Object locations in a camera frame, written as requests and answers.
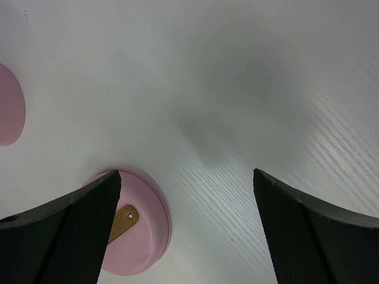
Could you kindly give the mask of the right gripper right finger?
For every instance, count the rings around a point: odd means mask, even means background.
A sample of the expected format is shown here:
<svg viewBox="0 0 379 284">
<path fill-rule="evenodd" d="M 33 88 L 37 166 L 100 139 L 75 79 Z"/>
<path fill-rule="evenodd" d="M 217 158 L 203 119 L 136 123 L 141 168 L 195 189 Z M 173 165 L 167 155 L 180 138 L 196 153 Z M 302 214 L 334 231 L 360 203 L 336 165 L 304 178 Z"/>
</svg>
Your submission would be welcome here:
<svg viewBox="0 0 379 284">
<path fill-rule="evenodd" d="M 378 218 L 255 169 L 253 191 L 278 283 L 378 283 Z"/>
</svg>

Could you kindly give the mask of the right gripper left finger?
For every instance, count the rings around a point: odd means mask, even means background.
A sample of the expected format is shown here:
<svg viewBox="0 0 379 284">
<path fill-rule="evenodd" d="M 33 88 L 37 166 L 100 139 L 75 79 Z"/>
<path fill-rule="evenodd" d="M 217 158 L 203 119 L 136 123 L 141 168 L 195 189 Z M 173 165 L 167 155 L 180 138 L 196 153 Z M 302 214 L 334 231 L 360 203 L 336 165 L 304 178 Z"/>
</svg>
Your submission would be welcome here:
<svg viewBox="0 0 379 284">
<path fill-rule="evenodd" d="M 120 191 L 112 170 L 1 219 L 1 283 L 97 283 Z"/>
</svg>

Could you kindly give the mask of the pink lid with brown handle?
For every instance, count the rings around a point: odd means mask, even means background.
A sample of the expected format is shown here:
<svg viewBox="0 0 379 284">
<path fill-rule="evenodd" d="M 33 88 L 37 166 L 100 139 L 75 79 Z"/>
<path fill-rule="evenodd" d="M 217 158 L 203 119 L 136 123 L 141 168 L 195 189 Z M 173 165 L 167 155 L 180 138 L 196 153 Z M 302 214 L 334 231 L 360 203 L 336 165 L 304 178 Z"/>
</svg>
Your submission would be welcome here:
<svg viewBox="0 0 379 284">
<path fill-rule="evenodd" d="M 134 276 L 162 258 L 171 240 L 171 217 L 158 185 L 148 175 L 119 170 L 121 191 L 102 269 Z"/>
</svg>

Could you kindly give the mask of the pink cylindrical lunch box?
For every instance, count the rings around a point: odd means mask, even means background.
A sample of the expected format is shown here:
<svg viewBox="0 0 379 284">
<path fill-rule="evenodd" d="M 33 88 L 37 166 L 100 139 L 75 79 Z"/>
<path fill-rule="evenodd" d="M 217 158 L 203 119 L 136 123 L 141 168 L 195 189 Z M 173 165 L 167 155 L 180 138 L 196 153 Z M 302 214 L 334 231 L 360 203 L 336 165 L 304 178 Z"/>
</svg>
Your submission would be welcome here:
<svg viewBox="0 0 379 284">
<path fill-rule="evenodd" d="M 25 124 L 25 100 L 15 75 L 1 64 L 1 147 L 17 141 Z"/>
</svg>

